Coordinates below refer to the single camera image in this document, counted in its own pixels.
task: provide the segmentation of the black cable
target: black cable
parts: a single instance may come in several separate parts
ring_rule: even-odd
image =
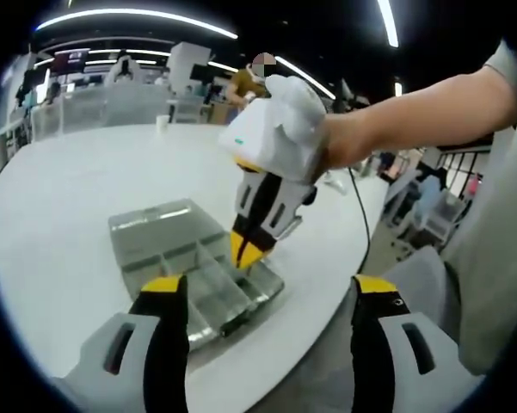
[[[352,183],[354,185],[355,194],[358,195],[358,201],[360,202],[361,214],[363,215],[363,223],[365,224],[365,232],[367,234],[367,249],[365,251],[365,257],[363,258],[363,262],[369,256],[369,250],[371,249],[371,232],[369,231],[369,224],[367,223],[367,216],[365,214],[365,208],[363,207],[363,202],[361,201],[360,191],[358,190],[358,186],[355,183],[354,172],[352,172],[352,168],[348,168],[348,172],[352,177]]]

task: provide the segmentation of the office desk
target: office desk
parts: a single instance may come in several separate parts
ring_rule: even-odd
[[[117,126],[23,147],[0,175],[0,297],[45,374],[62,377],[82,343],[131,305],[108,231],[112,215],[188,197],[231,228],[242,178],[217,146],[223,129]],[[272,390],[316,341],[364,258],[366,235],[346,171],[341,195],[319,184],[304,223],[268,265],[286,283],[254,329],[187,376],[192,413],[239,413]],[[371,231],[387,185],[358,182]]]

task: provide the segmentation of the grey sleeve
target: grey sleeve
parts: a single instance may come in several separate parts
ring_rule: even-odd
[[[494,55],[485,63],[486,66],[498,71],[512,86],[517,95],[517,58],[502,41]]]

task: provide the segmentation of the white round table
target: white round table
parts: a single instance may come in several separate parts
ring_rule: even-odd
[[[191,198],[226,230],[242,174],[217,145],[223,126],[119,126],[23,147],[0,175],[0,298],[44,374],[65,376],[83,342],[131,305],[114,259],[108,218]],[[268,318],[186,380],[192,413],[240,413],[271,391],[316,341],[366,252],[346,171],[341,195],[319,185],[304,223],[268,265],[285,290]],[[374,230],[387,184],[358,181]]]

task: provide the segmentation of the ceiling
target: ceiling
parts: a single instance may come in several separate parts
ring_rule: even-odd
[[[67,2],[58,2],[50,15],[107,7],[151,9],[211,23],[236,33],[238,39],[156,17],[99,15],[40,30],[33,39],[36,50],[69,40],[130,35],[208,46],[215,61],[236,68],[267,51],[292,62],[330,90],[330,83],[344,77],[350,89],[371,102],[393,96],[395,79],[409,92],[476,70],[495,50],[499,37],[495,12],[483,7],[480,13],[469,2],[450,0],[391,0],[398,48],[388,44],[375,0],[322,0],[300,3],[297,8],[295,2],[279,0],[72,0],[70,9]],[[128,47],[150,49],[145,43]],[[111,41],[91,45],[117,46],[119,42]],[[170,47],[155,44],[151,50]]]

